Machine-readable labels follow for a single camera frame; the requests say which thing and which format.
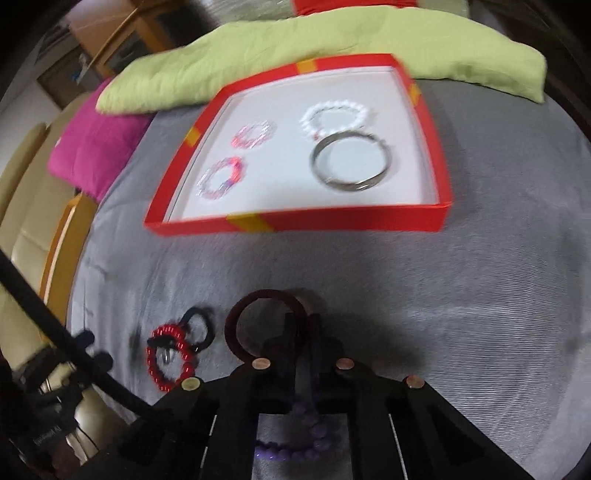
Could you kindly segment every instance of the purple beaded bracelet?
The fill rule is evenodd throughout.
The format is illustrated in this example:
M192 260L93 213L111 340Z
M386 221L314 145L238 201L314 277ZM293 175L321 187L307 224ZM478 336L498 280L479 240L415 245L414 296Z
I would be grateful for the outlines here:
M309 428L312 444L306 447L293 448L289 445L278 445L274 442L256 441L255 456L264 460L280 462L293 460L318 460L336 443L337 436L330 431L329 425L306 402L294 403L293 412L301 418L301 422Z

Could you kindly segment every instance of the yellow-green cushion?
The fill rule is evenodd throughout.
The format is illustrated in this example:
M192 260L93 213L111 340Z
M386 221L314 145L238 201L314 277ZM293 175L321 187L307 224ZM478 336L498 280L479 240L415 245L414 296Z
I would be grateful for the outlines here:
M186 47L135 60L96 109L141 113L206 102L255 73L355 53L391 53L414 78L480 83L543 101L546 63L534 48L457 15L381 5L223 25Z

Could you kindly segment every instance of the red object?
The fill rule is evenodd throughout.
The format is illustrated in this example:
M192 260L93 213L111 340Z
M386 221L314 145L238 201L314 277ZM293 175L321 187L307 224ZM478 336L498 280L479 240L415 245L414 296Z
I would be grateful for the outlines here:
M392 7L416 7L417 0L293 0L298 16L317 14L344 7L372 7L390 5Z
M214 121L220 109L234 94L255 86L289 77L343 69L347 67L392 67L407 91L415 120L423 131L424 148L431 160L439 202L432 205L378 205L352 207L325 207L314 209L278 210L227 215L206 219L165 219L168 206L177 186L199 146L199 141ZM452 191L437 130L429 114L420 89L402 65L390 54L361 54L304 60L277 69L253 75L226 85L213 98L187 133L183 143L156 190L144 225L160 235L191 235L217 232L272 232L286 230L378 230L378 231L430 231L443 228Z
M158 367L158 362L156 360L157 349L151 346L146 347L146 363L148 365L148 373L162 392L170 392L175 387L175 385L179 385L179 383L181 383L184 379L193 377L195 375L195 366L192 363L195 354L191 350L191 346L184 340L185 334L185 331L180 325L171 323L162 325L152 332L152 338L163 335L172 335L176 340L177 350L181 353L181 358L184 360L183 370L176 381L166 378L162 373L162 370L160 370Z

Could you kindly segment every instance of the red beaded bracelet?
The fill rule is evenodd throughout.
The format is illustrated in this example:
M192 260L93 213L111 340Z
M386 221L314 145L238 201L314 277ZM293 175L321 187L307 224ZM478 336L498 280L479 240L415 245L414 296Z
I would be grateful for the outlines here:
M160 391L168 393L175 387L175 385L179 385L186 378L195 376L195 366L193 365L195 353L191 349L191 345L185 340L186 333L180 325L167 323L166 325L156 328L156 330L152 332L152 338L164 335L172 336L174 338L177 350L181 353L181 358L183 359L184 364L180 377L173 382L164 376L156 361L156 347L148 346L146 348L146 354L148 373L156 385L158 385Z

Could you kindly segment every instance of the white wall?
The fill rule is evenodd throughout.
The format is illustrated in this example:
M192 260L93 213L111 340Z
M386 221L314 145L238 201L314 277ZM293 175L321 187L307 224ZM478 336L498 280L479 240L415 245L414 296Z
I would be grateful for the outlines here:
M40 122L51 123L59 112L37 82L30 83L0 112L0 173L27 132Z

